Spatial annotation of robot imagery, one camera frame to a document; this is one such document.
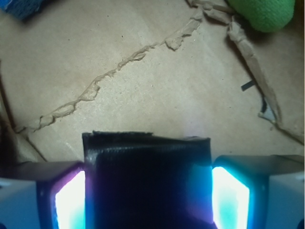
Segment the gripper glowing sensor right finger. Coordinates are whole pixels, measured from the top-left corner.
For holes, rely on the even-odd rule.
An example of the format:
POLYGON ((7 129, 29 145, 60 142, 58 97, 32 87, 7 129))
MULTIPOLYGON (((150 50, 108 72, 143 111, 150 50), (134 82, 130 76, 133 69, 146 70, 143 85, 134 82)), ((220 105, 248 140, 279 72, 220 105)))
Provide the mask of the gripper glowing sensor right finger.
POLYGON ((218 229, 305 227, 304 156, 219 156, 212 175, 218 229))

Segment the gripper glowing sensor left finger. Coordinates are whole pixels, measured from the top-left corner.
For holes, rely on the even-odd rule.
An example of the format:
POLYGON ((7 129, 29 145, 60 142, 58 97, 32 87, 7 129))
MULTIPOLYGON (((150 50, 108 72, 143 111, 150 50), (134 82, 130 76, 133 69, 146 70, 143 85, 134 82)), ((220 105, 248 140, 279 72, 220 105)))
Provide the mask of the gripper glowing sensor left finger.
POLYGON ((25 162, 0 168, 2 229, 85 228, 82 162, 25 162))

